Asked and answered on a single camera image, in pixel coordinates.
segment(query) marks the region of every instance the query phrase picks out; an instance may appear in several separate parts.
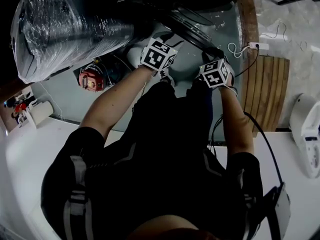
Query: wooden board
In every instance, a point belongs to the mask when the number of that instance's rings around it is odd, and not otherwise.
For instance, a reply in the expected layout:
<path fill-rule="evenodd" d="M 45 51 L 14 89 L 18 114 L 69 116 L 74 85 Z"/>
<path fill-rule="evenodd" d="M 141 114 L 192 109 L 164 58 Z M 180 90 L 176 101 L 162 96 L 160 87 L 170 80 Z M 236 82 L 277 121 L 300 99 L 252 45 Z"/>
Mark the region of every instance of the wooden board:
<path fill-rule="evenodd" d="M 276 114 L 277 114 L 277 110 L 278 110 L 278 106 L 279 106 L 279 102 L 280 102 L 284 74 L 285 74 L 285 59 L 280 58 L 279 64 L 278 64 L 278 73 L 277 73 L 278 76 L 277 76 L 277 81 L 276 81 L 277 88 L 276 88 L 275 94 L 274 94 L 273 106 L 272 106 L 271 113 L 270 113 L 270 120 L 269 120 L 267 127 L 266 127 L 266 130 L 268 132 L 271 132 L 274 130 L 273 125 L 274 125 L 274 121 L 276 118 Z"/>
<path fill-rule="evenodd" d="M 283 81 L 282 81 L 282 89 L 281 89 L 281 95 L 280 95 L 280 100 L 279 104 L 277 107 L 276 115 L 274 118 L 274 122 L 272 124 L 272 129 L 276 129 L 278 126 L 278 122 L 280 119 L 280 115 L 282 112 L 282 108 L 284 106 L 284 101 L 286 97 L 286 92 L 287 92 L 287 85 L 288 85 L 288 78 L 289 78 L 289 67 L 290 67 L 290 61 L 288 59 L 284 60 L 284 75 L 283 75 Z"/>
<path fill-rule="evenodd" d="M 264 122 L 266 107 L 269 99 L 271 77 L 272 77 L 272 66 L 273 66 L 273 57 L 265 56 L 263 59 L 263 78 L 262 78 L 261 95 L 260 95 L 257 115 L 255 118 L 255 120 L 261 127 Z"/>
<path fill-rule="evenodd" d="M 259 42 L 258 21 L 254 0 L 238 0 L 242 31 L 242 47 L 248 42 Z M 257 56 L 257 51 L 243 52 L 242 70 Z M 250 113 L 264 131 L 276 130 L 286 96 L 290 62 L 283 58 L 258 56 L 249 70 L 241 75 L 241 107 Z M 258 129 L 249 121 L 256 135 Z"/>
<path fill-rule="evenodd" d="M 262 81 L 264 75 L 264 56 L 258 56 L 256 60 L 256 73 L 255 73 L 255 87 L 254 87 L 254 94 L 253 94 L 253 102 L 251 107 L 251 115 L 253 118 L 257 117 L 259 103 L 260 103 L 260 96 L 261 96 L 261 89 L 262 89 Z M 254 123 L 250 121 L 250 127 L 254 129 Z"/>
<path fill-rule="evenodd" d="M 246 59 L 243 62 L 243 70 L 249 67 L 249 60 Z M 248 88 L 248 78 L 249 78 L 249 72 L 246 71 L 242 75 L 242 91 L 241 91 L 241 107 L 242 109 L 245 109 L 246 107 L 246 100 L 247 100 L 247 88 Z"/>
<path fill-rule="evenodd" d="M 270 94 L 269 94 L 268 104 L 265 110 L 263 124 L 261 126 L 262 129 L 268 128 L 268 122 L 270 120 L 271 111 L 272 111 L 272 108 L 274 107 L 274 100 L 275 100 L 275 95 L 277 90 L 278 72 L 279 72 L 279 58 L 275 57 L 273 58 Z"/>
<path fill-rule="evenodd" d="M 248 86 L 246 90 L 246 101 L 245 101 L 244 111 L 248 113 L 251 113 L 251 108 L 252 108 L 254 93 L 255 93 L 256 71 L 257 71 L 257 63 L 255 62 L 255 59 L 256 58 L 253 58 L 253 59 L 249 58 L 249 66 L 250 65 L 252 66 L 247 70 L 249 72 L 249 76 L 248 76 Z"/>

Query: backpack strap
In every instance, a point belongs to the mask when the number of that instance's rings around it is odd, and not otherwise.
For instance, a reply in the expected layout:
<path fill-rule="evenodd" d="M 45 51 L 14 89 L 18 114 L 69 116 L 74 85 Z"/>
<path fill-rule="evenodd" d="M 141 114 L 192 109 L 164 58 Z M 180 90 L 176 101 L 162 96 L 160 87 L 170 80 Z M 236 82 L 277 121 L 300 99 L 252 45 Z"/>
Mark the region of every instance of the backpack strap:
<path fill-rule="evenodd" d="M 81 156 L 71 155 L 74 165 L 75 185 L 71 191 L 69 199 L 64 204 L 63 224 L 67 240 L 73 240 L 71 218 L 81 216 L 84 218 L 83 228 L 85 228 L 86 239 L 93 240 L 92 230 L 92 203 L 86 193 L 85 175 L 87 165 Z"/>

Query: plastic wrap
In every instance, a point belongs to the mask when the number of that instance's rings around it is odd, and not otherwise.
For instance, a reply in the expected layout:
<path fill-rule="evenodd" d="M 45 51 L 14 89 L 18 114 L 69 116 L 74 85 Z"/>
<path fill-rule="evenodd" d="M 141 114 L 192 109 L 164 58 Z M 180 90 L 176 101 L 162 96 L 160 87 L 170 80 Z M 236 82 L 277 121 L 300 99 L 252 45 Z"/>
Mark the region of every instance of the plastic wrap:
<path fill-rule="evenodd" d="M 132 40 L 132 23 L 98 16 L 95 6 L 95 0 L 21 0 L 11 25 L 19 78 L 42 81 Z"/>

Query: power strip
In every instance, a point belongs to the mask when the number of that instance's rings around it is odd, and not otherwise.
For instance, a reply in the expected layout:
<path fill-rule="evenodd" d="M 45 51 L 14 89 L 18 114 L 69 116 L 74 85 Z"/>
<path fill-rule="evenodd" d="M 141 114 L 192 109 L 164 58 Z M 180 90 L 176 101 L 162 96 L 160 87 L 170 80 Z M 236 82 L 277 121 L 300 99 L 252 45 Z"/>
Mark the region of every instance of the power strip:
<path fill-rule="evenodd" d="M 258 49 L 256 45 L 259 45 L 259 50 L 269 50 L 269 44 L 263 42 L 249 42 L 251 49 Z"/>

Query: hair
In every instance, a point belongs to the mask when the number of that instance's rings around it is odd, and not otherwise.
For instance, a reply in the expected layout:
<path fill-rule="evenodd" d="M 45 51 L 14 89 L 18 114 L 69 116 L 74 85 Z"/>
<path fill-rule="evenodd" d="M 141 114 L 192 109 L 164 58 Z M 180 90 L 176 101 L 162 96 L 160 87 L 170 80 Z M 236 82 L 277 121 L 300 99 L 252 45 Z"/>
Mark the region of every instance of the hair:
<path fill-rule="evenodd" d="M 16 103 L 16 98 L 15 97 L 11 97 L 10 99 L 8 99 L 6 101 L 6 106 L 8 108 L 12 108 L 15 105 L 15 103 Z"/>

